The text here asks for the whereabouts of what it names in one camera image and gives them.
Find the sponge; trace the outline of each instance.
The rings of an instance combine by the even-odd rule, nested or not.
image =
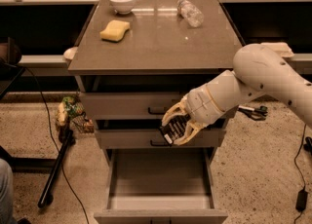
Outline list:
[[[130,29],[130,24],[128,22],[114,19],[109,22],[99,35],[102,40],[119,42],[128,29]]]

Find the power cord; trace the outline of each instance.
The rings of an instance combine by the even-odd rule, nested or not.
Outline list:
[[[308,192],[305,191],[306,182],[305,182],[304,176],[303,176],[303,174],[302,174],[302,172],[300,170],[300,167],[298,166],[298,164],[296,162],[296,159],[299,156],[299,154],[301,152],[301,149],[302,149],[302,146],[303,146],[305,130],[306,130],[306,125],[304,125],[304,129],[303,129],[303,134],[302,134],[299,150],[298,150],[296,156],[294,157],[294,164],[295,164],[296,168],[298,169],[298,171],[300,172],[301,178],[302,178],[302,181],[303,181],[303,188],[298,192],[298,196],[297,196],[297,199],[296,199],[296,205],[295,205],[295,209],[297,209],[300,212],[300,215],[294,220],[294,222],[293,222],[294,224],[296,223],[297,219],[299,219],[301,217],[303,211],[305,210],[305,208],[306,208],[306,201],[307,201],[307,197],[308,197]]]
[[[45,107],[46,107],[46,110],[47,110],[47,114],[48,114],[48,122],[49,122],[49,132],[50,132],[50,137],[51,137],[51,140],[54,142],[58,152],[59,152],[59,148],[57,146],[57,143],[53,137],[53,134],[52,134],[52,124],[51,124],[51,119],[50,119],[50,110],[49,110],[49,107],[48,107],[48,104],[47,104],[47,101],[46,101],[46,98],[43,96],[43,93],[42,93],[42,90],[41,90],[41,87],[40,87],[40,84],[39,84],[39,81],[37,80],[36,76],[33,74],[33,72],[27,68],[27,67],[24,67],[31,75],[32,77],[34,78],[36,84],[37,84],[37,87],[38,87],[38,90],[39,90],[39,93],[42,97],[42,100],[45,104]],[[73,190],[71,184],[69,183],[69,180],[67,179],[67,176],[65,174],[65,171],[64,171],[64,167],[63,165],[61,164],[61,170],[62,170],[62,173],[63,173],[63,176],[68,184],[68,187],[70,188],[71,192],[73,193],[73,195],[75,196],[75,198],[77,199],[77,201],[79,202],[80,206],[82,207],[83,211],[84,211],[84,214],[85,214],[85,217],[86,217],[86,220],[87,220],[87,223],[89,224],[89,219],[88,219],[88,215],[87,215],[87,212],[85,210],[85,207],[84,205],[82,204],[81,200],[79,199],[79,197],[77,196],[77,194],[75,193],[75,191]]]

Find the black shoe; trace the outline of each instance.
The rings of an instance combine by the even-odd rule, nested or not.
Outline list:
[[[18,221],[18,224],[31,224],[31,222],[29,220],[27,220],[26,218],[23,218],[23,219]]]

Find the black cable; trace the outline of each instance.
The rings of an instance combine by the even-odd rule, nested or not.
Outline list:
[[[297,198],[297,203],[296,203],[297,205],[298,205],[298,201],[299,201],[299,195],[300,195],[300,193],[305,192],[305,186],[306,186],[306,182],[305,182],[303,173],[301,172],[301,169],[300,169],[300,167],[298,166],[298,164],[297,164],[297,162],[296,162],[296,159],[297,159],[297,157],[299,156],[299,154],[300,154],[300,152],[301,152],[301,149],[302,149],[302,146],[303,146],[304,136],[305,136],[305,130],[306,130],[306,125],[304,125],[303,134],[302,134],[301,143],[300,143],[298,152],[297,152],[297,154],[295,155],[294,160],[293,160],[293,161],[294,161],[294,164],[295,164],[295,166],[296,166],[296,168],[298,169],[298,171],[299,171],[300,174],[301,174],[301,178],[302,178],[302,181],[303,181],[303,188],[302,188],[302,190],[299,191],[299,193],[298,193],[298,198]],[[305,210],[305,205],[304,205],[304,208],[300,210],[300,215],[293,221],[294,224],[295,224],[296,221],[301,217],[301,215],[302,215],[302,213],[303,213],[304,210]]]
[[[43,96],[43,93],[42,93],[42,90],[41,90],[39,81],[37,80],[36,76],[33,74],[33,72],[32,72],[29,68],[27,68],[27,67],[24,67],[24,68],[32,75],[32,77],[34,78],[34,80],[35,80],[35,82],[36,82],[36,84],[37,84],[39,93],[40,93],[40,95],[41,95],[41,97],[42,97],[42,100],[43,100],[45,106],[46,106],[46,110],[47,110],[47,114],[48,114],[48,122],[49,122],[50,137],[51,137],[51,140],[55,143],[56,148],[57,148],[57,150],[58,150],[58,152],[59,152],[58,145],[57,145],[57,143],[56,143],[56,141],[55,141],[55,139],[54,139],[54,137],[53,137],[53,134],[52,134],[52,125],[51,125],[51,119],[50,119],[50,110],[49,110],[49,107],[48,107],[46,98]],[[79,197],[77,196],[77,194],[75,193],[75,191],[73,190],[71,184],[69,183],[69,181],[68,181],[68,179],[67,179],[67,176],[66,176],[66,174],[65,174],[65,171],[64,171],[64,167],[63,167],[62,164],[61,164],[61,170],[62,170],[62,173],[63,173],[63,175],[64,175],[64,178],[65,178],[65,180],[66,180],[66,182],[67,182],[67,184],[68,184],[68,187],[70,188],[71,192],[73,193],[73,195],[75,196],[75,198],[76,198],[77,201],[79,202],[80,206],[82,207],[82,209],[83,209],[83,211],[84,211],[84,214],[85,214],[85,216],[86,216],[87,223],[89,224],[89,219],[88,219],[88,215],[87,215],[87,212],[86,212],[86,210],[85,210],[85,207],[84,207],[84,205],[82,204],[82,202],[80,201],[80,199],[79,199]]]

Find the drawer handle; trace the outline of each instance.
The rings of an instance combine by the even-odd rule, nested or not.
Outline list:
[[[167,142],[154,142],[153,140],[150,140],[149,143],[150,143],[150,146],[153,146],[153,147],[170,146],[169,143]]]
[[[147,111],[148,111],[148,113],[149,113],[150,115],[165,115],[165,113],[166,113],[167,110],[166,110],[165,107],[164,107],[163,109],[164,109],[163,112],[153,112],[152,109],[151,109],[151,107],[148,107],[148,108],[147,108]]]
[[[149,223],[150,223],[150,224],[153,224],[153,220],[150,220]],[[172,224],[172,220],[171,220],[171,219],[169,220],[169,224]]]

